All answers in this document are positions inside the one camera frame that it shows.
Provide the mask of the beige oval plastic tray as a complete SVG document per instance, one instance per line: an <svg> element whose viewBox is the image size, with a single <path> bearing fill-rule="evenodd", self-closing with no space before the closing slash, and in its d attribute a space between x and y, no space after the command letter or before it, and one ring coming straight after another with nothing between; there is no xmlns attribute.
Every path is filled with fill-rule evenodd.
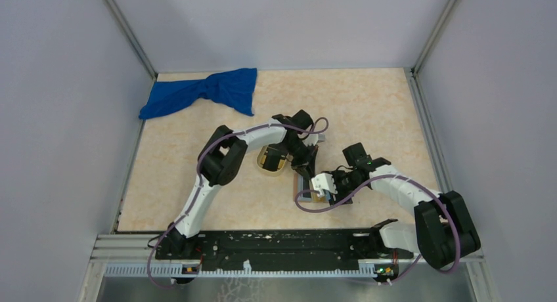
<svg viewBox="0 0 557 302"><path fill-rule="evenodd" d="M257 169L264 175L278 177L285 170L288 152L279 144L264 146L256 158Z"/></svg>

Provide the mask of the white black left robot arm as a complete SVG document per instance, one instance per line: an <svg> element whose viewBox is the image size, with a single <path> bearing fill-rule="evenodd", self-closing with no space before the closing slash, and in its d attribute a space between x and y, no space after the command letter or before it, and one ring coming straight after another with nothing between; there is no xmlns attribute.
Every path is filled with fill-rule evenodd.
<svg viewBox="0 0 557 302"><path fill-rule="evenodd" d="M328 127L326 118L313 120L304 110L294 116L277 114L245 129L219 126L198 156L192 192L166 232L176 234L171 250L182 259L195 254L193 237L200 232L217 193L237 176L247 153L276 144L291 157L291 168L297 174L307 180L314 177L319 135Z"/></svg>

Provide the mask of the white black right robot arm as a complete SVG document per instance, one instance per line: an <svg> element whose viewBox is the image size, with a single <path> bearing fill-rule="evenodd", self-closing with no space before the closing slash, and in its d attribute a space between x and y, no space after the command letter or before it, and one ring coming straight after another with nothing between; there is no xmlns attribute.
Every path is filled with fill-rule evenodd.
<svg viewBox="0 0 557 302"><path fill-rule="evenodd" d="M414 217L413 224L389 219L374 226L370 250L387 257L394 249L419 253L433 268L451 266L481 248L464 198L454 190L439 192L400 173L389 160L373 159L358 142L343 149L346 171L331 171L331 205L349 203L358 188L368 187L395 201Z"/></svg>

